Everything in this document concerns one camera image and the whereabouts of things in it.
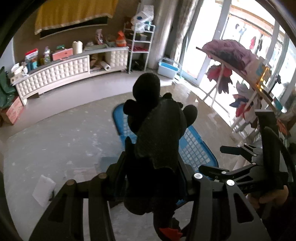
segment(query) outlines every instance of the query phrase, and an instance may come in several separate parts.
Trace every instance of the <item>blue and white bucket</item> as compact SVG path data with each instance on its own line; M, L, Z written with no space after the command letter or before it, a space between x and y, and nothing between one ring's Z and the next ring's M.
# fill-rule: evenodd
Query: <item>blue and white bucket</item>
M178 67L173 66L172 64L168 64L163 62L163 60L169 61L169 62L173 62L175 64L178 65ZM181 69L181 65L169 58L162 58L159 63L158 63L158 71L157 73L160 75L163 75L165 77L168 77L170 79L174 79L175 75L180 71Z

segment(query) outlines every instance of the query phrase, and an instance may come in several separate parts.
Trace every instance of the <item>orange bag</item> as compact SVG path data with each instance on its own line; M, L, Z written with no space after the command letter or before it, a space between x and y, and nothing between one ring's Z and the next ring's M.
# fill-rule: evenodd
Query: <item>orange bag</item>
M118 32L118 37L116 39L116 45L117 45L117 47L125 47L126 46L126 38L124 36L124 33L121 30Z

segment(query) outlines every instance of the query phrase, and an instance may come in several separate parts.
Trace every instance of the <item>white tufted cabinet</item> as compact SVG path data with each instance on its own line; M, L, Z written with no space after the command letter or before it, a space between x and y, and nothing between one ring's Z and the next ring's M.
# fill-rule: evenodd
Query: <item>white tufted cabinet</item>
M89 55L105 51L105 60L111 66L109 71L90 71ZM42 94L54 88L82 80L91 76L105 74L126 69L128 59L127 47L107 48L103 50L86 51L82 54L71 56L64 61L53 61L51 64L41 66L40 70L26 76L16 83L17 92L23 105L27 98L38 93Z

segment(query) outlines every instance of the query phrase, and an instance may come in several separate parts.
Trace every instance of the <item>black plush toy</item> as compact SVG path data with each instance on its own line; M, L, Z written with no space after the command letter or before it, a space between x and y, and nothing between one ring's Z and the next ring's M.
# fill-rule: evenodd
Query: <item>black plush toy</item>
M160 97L160 80L152 73L142 74L133 86L134 100L127 100L123 112L137 135L136 144L126 139L127 179L125 207L143 215L153 212L154 228L162 240L179 237L178 221L173 219L178 196L179 139L197 117L193 105Z

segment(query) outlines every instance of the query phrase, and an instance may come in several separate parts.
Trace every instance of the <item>human hand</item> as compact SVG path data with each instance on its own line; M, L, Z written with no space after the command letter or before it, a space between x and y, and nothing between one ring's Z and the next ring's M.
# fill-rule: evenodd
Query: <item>human hand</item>
M273 202L273 205L275 207L282 206L285 201L287 200L289 195L289 190L287 186L284 186L283 190L272 190L270 192L267 192L260 198L254 198L252 194L248 194L248 201L251 203L251 205L254 207L255 210L259 209L260 204Z

